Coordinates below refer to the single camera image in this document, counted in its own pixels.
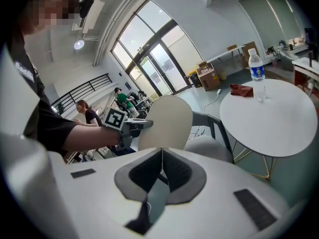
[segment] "staircase railing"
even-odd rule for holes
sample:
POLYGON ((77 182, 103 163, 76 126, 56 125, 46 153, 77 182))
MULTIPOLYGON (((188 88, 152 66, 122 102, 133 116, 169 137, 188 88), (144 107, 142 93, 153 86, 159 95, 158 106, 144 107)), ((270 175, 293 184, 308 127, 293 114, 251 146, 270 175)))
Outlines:
POLYGON ((65 95, 61 96, 58 100, 54 101, 51 106, 52 109, 59 115, 70 109, 77 101, 84 99, 89 94, 109 85, 112 80, 109 74, 104 74, 96 77, 88 82, 81 84, 80 86, 69 91, 65 95))

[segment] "wall-mounted air conditioner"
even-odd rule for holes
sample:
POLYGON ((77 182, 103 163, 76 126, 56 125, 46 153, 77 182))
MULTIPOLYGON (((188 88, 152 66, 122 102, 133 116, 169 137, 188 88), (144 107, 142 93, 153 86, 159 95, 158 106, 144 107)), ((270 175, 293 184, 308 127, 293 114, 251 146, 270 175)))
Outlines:
POLYGON ((93 29, 104 4, 100 0, 94 0, 87 16, 73 22, 72 31, 81 30, 83 34, 86 34, 89 29, 93 29))

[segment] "ceiling light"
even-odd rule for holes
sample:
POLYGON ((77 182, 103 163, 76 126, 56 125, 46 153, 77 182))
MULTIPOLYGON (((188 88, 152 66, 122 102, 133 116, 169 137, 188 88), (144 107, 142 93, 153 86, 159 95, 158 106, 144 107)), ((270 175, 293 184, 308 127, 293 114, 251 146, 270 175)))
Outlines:
POLYGON ((79 50, 82 49, 84 46, 84 41, 83 40, 77 40, 74 44, 74 49, 79 50))

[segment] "bottle cap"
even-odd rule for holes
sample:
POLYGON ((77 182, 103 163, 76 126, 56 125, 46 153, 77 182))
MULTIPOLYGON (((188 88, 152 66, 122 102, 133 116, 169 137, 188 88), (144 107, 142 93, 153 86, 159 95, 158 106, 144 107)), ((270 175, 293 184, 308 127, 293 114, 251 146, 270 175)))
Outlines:
POLYGON ((254 48, 249 49, 249 50, 248 50, 248 53, 249 53, 249 55, 255 55, 255 54, 257 54, 257 52, 256 52, 256 50, 255 50, 254 48))

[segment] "woman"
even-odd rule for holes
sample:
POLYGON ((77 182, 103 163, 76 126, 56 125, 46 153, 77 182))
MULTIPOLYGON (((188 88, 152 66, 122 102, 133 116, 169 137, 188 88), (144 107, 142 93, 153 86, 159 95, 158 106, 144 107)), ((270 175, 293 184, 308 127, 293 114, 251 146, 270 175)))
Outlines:
POLYGON ((24 49, 24 37, 35 34, 78 11, 79 0, 29 0, 7 36, 6 46, 14 66, 40 100, 24 130, 26 137, 47 150, 85 151, 116 145, 119 133, 106 127, 83 126, 57 115, 44 93, 44 85, 24 49))
POLYGON ((95 111, 89 108, 89 105, 84 100, 80 100, 76 103, 76 110, 85 116, 86 123, 81 120, 75 119, 75 123, 84 126, 103 126, 101 119, 95 111))

